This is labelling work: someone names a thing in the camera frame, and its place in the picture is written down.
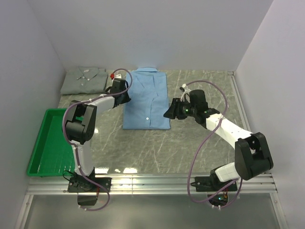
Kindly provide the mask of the light blue long sleeve shirt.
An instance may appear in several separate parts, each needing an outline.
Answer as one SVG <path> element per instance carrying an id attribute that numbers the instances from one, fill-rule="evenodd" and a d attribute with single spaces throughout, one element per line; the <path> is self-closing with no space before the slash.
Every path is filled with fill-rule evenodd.
<path id="1" fill-rule="evenodd" d="M 131 100 L 123 108 L 124 130 L 169 130 L 163 115 L 169 108 L 166 73 L 144 67 L 126 74 Z"/>

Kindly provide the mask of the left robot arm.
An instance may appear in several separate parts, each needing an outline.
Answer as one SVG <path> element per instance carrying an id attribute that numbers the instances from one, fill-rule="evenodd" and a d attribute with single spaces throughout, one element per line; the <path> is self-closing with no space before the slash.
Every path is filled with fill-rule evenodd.
<path id="1" fill-rule="evenodd" d="M 128 103 L 130 85 L 115 77 L 112 86 L 96 98 L 86 101 L 73 100 L 64 113 L 62 130 L 72 147 L 75 169 L 70 179 L 69 192 L 91 192 L 101 187 L 96 181 L 95 168 L 90 153 L 90 141 L 94 135 L 96 116 L 117 106 Z"/>

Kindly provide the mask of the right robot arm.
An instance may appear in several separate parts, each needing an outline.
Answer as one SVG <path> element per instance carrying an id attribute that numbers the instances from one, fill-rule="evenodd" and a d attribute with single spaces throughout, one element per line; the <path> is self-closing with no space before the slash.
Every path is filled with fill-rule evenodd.
<path id="1" fill-rule="evenodd" d="M 193 90 L 185 97 L 174 98 L 165 118 L 184 120 L 193 117 L 199 125 L 220 136 L 234 149 L 234 162 L 211 170 L 205 184 L 214 190 L 222 190 L 234 179 L 249 180 L 274 167 L 266 137 L 258 132 L 244 130 L 224 118 L 222 113 L 210 108 L 202 90 Z"/>

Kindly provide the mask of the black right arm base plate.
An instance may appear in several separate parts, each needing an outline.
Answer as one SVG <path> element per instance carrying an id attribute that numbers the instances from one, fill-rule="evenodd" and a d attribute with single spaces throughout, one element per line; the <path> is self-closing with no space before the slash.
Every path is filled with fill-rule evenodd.
<path id="1" fill-rule="evenodd" d="M 237 180 L 229 180 L 220 182 L 216 178 L 209 177 L 195 177 L 194 182 L 190 186 L 195 187 L 196 192 L 212 192 L 207 195 L 207 202 L 212 208 L 219 210 L 232 204 L 239 196 L 242 187 L 242 181 L 237 187 Z M 228 192 L 237 191 L 233 199 L 229 200 Z"/>

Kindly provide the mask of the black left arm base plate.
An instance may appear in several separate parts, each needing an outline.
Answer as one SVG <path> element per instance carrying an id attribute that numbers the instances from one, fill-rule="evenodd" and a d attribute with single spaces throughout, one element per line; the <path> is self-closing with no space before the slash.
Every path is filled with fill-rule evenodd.
<path id="1" fill-rule="evenodd" d="M 67 192 L 78 194 L 77 203 L 80 207 L 94 206 L 99 194 L 109 192 L 111 188 L 112 179 L 96 177 L 94 171 L 86 178 L 68 170 L 64 170 L 62 176 L 69 182 Z"/>

